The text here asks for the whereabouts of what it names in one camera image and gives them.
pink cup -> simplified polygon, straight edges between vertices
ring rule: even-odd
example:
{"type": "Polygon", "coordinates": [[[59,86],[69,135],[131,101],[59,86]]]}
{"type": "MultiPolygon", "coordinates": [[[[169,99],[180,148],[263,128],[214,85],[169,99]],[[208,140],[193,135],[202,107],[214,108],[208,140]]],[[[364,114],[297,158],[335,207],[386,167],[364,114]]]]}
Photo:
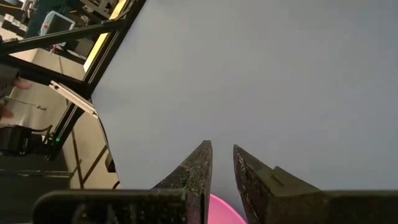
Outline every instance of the pink cup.
{"type": "Polygon", "coordinates": [[[210,195],[208,224],[246,224],[235,209],[223,199],[210,195]]]}

person's hand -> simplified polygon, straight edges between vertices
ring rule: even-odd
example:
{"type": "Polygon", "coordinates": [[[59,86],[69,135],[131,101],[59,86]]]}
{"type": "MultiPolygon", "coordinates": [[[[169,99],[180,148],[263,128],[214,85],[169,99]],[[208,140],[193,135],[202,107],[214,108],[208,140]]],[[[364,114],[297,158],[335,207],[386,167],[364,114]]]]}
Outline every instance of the person's hand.
{"type": "MultiPolygon", "coordinates": [[[[20,88],[21,90],[28,90],[32,87],[32,84],[26,83],[25,81],[22,81],[20,79],[17,79],[14,82],[14,85],[17,88],[20,88]]],[[[6,108],[0,108],[0,119],[1,118],[12,118],[14,117],[14,114],[12,113],[12,111],[10,111],[9,109],[6,108]]]]}

gray surface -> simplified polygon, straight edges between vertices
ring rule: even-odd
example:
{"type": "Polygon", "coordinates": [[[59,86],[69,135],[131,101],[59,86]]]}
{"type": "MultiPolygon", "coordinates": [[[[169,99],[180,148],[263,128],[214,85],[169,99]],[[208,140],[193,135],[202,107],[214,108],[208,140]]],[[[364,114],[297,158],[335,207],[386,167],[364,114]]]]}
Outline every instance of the gray surface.
{"type": "Polygon", "coordinates": [[[233,144],[321,189],[398,188],[398,2],[148,0],[99,83],[124,188],[204,139],[243,213],[233,144]]]}

wire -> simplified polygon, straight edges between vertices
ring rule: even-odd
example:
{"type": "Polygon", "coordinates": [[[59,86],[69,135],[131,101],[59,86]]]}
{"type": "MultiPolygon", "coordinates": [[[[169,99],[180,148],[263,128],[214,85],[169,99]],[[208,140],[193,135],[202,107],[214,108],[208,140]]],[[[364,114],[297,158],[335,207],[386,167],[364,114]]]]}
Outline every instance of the wire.
{"type": "Polygon", "coordinates": [[[117,181],[117,182],[113,185],[112,189],[115,190],[116,187],[118,187],[119,184],[120,184],[120,181],[117,181]]]}
{"type": "Polygon", "coordinates": [[[45,129],[32,129],[31,128],[31,130],[32,131],[35,131],[35,132],[43,132],[43,131],[48,131],[48,130],[50,130],[52,128],[52,124],[50,125],[50,126],[48,126],[48,127],[46,127],[45,129]]]}
{"type": "Polygon", "coordinates": [[[7,8],[9,8],[9,9],[19,9],[19,10],[20,10],[19,7],[15,7],[15,6],[8,6],[8,5],[5,5],[5,4],[0,4],[0,6],[2,6],[2,7],[7,7],[7,8]]]}

black frame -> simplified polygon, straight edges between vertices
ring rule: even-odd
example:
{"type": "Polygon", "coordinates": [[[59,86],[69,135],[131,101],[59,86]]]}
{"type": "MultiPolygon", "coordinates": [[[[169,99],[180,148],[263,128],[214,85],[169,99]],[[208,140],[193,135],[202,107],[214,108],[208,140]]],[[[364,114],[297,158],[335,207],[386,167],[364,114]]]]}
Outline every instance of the black frame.
{"type": "MultiPolygon", "coordinates": [[[[0,62],[14,68],[18,68],[20,70],[21,78],[43,85],[49,85],[51,81],[62,83],[84,97],[84,99],[89,100],[132,23],[145,4],[145,1],[146,0],[131,0],[125,5],[120,16],[113,21],[107,21],[102,24],[88,26],[77,30],[49,34],[43,37],[3,42],[0,45],[0,62]],[[79,39],[89,35],[102,34],[106,32],[109,32],[109,34],[105,38],[102,48],[100,48],[99,52],[96,54],[96,57],[92,61],[83,80],[77,80],[8,55],[15,52],[56,44],[68,39],[79,39]]],[[[84,111],[75,104],[68,104],[66,111],[53,133],[55,141],[52,152],[47,156],[48,160],[52,161],[58,156],[59,152],[62,150],[62,146],[67,140],[67,137],[83,112],[84,111]]]]}

